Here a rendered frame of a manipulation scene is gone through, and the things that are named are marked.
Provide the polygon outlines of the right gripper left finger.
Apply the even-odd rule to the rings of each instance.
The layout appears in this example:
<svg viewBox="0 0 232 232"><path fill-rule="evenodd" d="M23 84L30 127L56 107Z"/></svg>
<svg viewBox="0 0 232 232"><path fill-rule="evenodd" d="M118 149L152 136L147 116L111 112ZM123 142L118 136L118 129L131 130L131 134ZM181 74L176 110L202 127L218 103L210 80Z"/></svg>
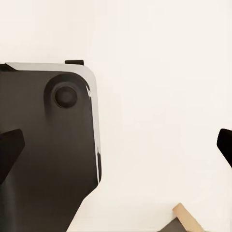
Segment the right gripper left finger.
<svg viewBox="0 0 232 232"><path fill-rule="evenodd" d="M0 187L25 148L21 129L0 134Z"/></svg>

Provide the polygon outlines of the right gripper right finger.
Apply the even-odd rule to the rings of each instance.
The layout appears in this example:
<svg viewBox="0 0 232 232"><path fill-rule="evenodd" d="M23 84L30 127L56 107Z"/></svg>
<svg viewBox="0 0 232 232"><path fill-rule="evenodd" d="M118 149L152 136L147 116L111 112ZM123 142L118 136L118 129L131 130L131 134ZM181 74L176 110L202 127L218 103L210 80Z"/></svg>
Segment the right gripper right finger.
<svg viewBox="0 0 232 232"><path fill-rule="evenodd" d="M232 130L222 128L218 134L217 146L232 167Z"/></svg>

